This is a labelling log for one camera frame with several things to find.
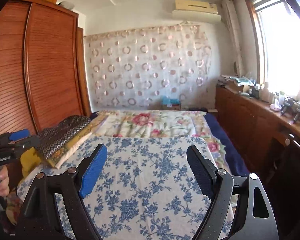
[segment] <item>white and blue floral fabric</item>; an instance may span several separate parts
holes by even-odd
[[[108,158],[90,195],[86,209],[103,239],[191,240],[210,205],[186,160],[186,150],[195,145],[214,164],[206,142],[199,137],[115,138],[92,136],[60,169],[36,167],[19,185],[24,200],[39,172],[57,175],[78,166],[99,143],[106,145]],[[61,195],[57,195],[60,218],[66,235],[75,239]],[[230,208],[219,238],[231,227]]]

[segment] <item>silver bolt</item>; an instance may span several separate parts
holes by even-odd
[[[39,172],[39,173],[37,174],[37,179],[42,179],[43,176],[44,176],[44,173],[43,173],[43,172]]]
[[[218,170],[217,170],[217,173],[218,173],[219,175],[225,175],[227,172],[226,172],[225,169],[218,169]]]
[[[76,171],[77,171],[76,167],[71,167],[71,168],[68,169],[69,173],[75,173]]]
[[[250,178],[251,178],[251,179],[257,179],[257,178],[258,178],[258,175],[255,174],[255,173],[251,173],[251,174],[250,174]]]

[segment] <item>wardrobe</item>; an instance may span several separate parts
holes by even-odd
[[[36,134],[90,114],[77,26],[76,13],[45,0],[10,0],[1,10],[0,134]]]

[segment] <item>person's hand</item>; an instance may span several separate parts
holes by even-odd
[[[8,169],[6,166],[3,166],[3,168],[0,171],[0,196],[6,197],[9,194],[9,177],[8,177]]]

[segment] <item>bedspread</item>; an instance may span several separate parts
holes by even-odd
[[[78,166],[99,143],[107,146],[108,158],[92,193],[83,202],[101,237],[190,240],[210,205],[186,160],[188,146],[195,145],[214,163],[202,138],[92,136],[59,170],[42,164],[36,167],[19,186],[18,196],[24,200],[38,172],[56,175]],[[57,203],[65,233],[74,238],[61,195]],[[220,238],[229,232],[232,219],[230,208]]]
[[[95,128],[97,136],[113,137],[174,137],[203,138],[218,166],[230,172],[225,160],[225,146],[211,133],[201,111],[100,111]]]

